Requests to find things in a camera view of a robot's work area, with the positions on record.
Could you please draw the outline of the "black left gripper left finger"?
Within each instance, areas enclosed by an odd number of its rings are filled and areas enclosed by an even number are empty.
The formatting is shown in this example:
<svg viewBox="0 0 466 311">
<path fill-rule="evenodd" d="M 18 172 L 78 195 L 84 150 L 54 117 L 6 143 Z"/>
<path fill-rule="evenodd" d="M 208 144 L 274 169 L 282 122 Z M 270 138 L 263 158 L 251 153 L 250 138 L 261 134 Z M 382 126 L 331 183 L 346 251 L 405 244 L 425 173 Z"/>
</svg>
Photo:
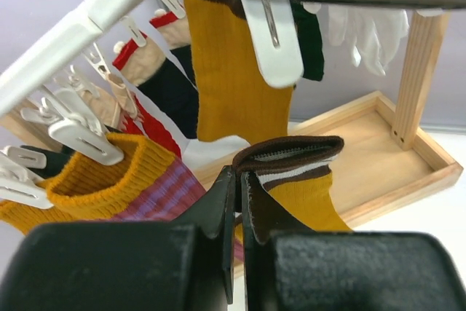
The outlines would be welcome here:
<svg viewBox="0 0 466 311">
<path fill-rule="evenodd" d="M 226 310 L 235 174 L 170 222 L 82 221 L 29 233 L 1 282 L 3 310 Z"/>
</svg>

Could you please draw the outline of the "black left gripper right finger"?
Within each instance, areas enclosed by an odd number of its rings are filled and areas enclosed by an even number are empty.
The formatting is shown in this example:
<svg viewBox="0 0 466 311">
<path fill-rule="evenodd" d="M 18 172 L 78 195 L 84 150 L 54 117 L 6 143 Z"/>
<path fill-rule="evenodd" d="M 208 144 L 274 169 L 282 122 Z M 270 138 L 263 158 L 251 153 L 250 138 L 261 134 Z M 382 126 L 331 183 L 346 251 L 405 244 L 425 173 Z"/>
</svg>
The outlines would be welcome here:
<svg viewBox="0 0 466 311">
<path fill-rule="evenodd" d="M 446 249 L 420 232 L 317 232 L 241 177 L 247 310 L 463 310 Z"/>
</svg>

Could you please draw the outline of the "mustard sock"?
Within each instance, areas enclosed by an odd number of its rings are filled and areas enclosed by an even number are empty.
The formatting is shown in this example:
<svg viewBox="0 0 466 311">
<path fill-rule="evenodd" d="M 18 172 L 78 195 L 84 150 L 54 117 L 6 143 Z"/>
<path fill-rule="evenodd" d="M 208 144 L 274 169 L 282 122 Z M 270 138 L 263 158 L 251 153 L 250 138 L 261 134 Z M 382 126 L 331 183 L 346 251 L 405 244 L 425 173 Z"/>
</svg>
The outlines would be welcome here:
<svg viewBox="0 0 466 311">
<path fill-rule="evenodd" d="M 260 74 L 240 0 L 184 0 L 199 92 L 197 137 L 236 135 L 250 144 L 285 136 L 293 88 Z"/>
<path fill-rule="evenodd" d="M 252 172 L 267 194 L 315 231 L 349 231 L 330 196 L 330 163 L 344 148 L 337 135 L 273 138 L 237 153 L 237 175 Z"/>
</svg>

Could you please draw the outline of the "white plastic clip hanger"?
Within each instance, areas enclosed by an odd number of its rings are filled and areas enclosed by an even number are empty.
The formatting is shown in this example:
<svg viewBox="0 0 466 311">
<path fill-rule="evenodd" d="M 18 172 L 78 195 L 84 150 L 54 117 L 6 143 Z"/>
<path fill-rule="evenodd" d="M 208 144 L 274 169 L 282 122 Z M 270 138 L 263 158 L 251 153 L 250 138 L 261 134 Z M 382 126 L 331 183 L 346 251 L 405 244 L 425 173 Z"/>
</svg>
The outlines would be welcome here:
<svg viewBox="0 0 466 311">
<path fill-rule="evenodd" d="M 144 0 L 83 0 L 1 75 L 5 115 Z"/>
</svg>

